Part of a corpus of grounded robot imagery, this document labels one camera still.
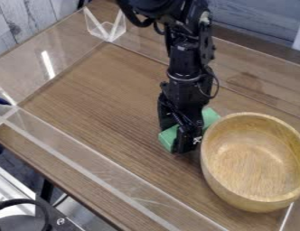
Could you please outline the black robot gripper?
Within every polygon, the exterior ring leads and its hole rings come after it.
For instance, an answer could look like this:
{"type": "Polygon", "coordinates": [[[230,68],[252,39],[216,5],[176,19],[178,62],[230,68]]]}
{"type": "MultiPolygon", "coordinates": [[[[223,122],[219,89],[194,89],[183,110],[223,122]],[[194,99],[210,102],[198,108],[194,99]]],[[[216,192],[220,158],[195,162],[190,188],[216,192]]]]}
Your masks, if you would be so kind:
{"type": "Polygon", "coordinates": [[[158,123],[162,131],[175,125],[171,151],[187,153],[195,149],[203,136],[200,113],[215,97],[211,95],[215,75],[211,70],[191,75],[167,71],[167,77],[168,82],[160,83],[156,101],[158,123]]]}

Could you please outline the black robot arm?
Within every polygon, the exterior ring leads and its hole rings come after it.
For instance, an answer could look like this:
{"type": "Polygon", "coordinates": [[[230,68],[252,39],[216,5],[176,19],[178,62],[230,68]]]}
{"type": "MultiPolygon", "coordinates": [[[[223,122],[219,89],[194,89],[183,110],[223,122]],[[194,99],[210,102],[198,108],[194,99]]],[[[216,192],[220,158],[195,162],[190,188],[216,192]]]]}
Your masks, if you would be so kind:
{"type": "Polygon", "coordinates": [[[208,67],[215,45],[212,15],[206,0],[116,0],[139,28],[151,26],[164,36],[167,80],[159,84],[158,140],[171,153],[187,153],[203,138],[203,108],[218,95],[218,77],[208,67]]]}

